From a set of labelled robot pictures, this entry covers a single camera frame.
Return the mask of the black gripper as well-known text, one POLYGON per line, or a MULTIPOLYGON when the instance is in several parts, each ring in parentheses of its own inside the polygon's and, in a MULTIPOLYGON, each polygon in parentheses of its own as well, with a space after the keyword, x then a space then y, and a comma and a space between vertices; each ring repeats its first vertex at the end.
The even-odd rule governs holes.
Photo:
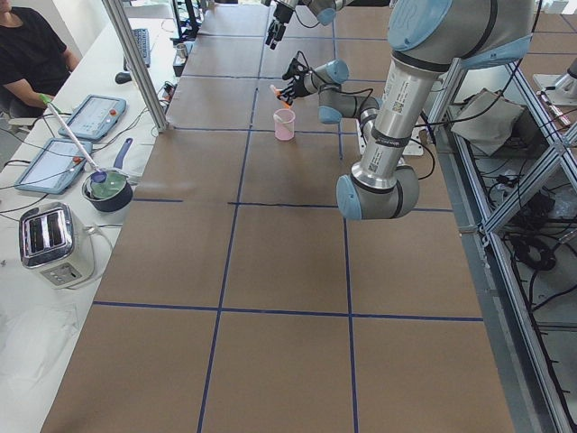
POLYGON ((276 7, 273 14, 275 23, 270 24, 265 40, 265 44, 272 50, 275 50, 277 44, 282 40, 285 26, 289 24, 296 10, 295 0, 275 0, 275 3, 276 7))
POLYGON ((307 97, 318 92, 312 74, 295 76, 289 83, 288 88, 277 91, 278 100, 294 100, 307 97))

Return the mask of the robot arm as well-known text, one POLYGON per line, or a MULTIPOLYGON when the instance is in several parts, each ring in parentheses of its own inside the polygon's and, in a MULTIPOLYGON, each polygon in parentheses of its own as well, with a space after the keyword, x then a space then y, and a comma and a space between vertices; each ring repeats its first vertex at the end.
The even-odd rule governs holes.
POLYGON ((276 49, 277 44, 282 41, 285 31, 287 30, 288 24, 291 18, 297 14, 297 7, 299 5, 305 6, 312 15, 316 18, 316 21, 323 26, 330 24, 337 13, 343 10, 346 6, 354 7, 392 7, 394 1, 350 1, 350 0, 311 0, 311 1, 298 1, 298 0, 279 0, 279 1, 261 1, 261 3, 267 7, 270 7, 272 3, 275 4, 274 13, 272 20, 270 22, 269 28, 267 30, 267 36, 265 44, 269 46, 272 50, 276 49))
POLYGON ((419 181, 402 162, 432 86, 458 59, 467 69, 508 64, 527 53, 534 22, 531 1, 398 1, 388 24, 391 63, 380 99, 348 94, 341 60, 311 68, 292 60, 277 97, 287 105, 318 95, 319 119, 358 121, 365 150, 337 181, 343 217, 390 219, 406 215, 418 200, 419 181))

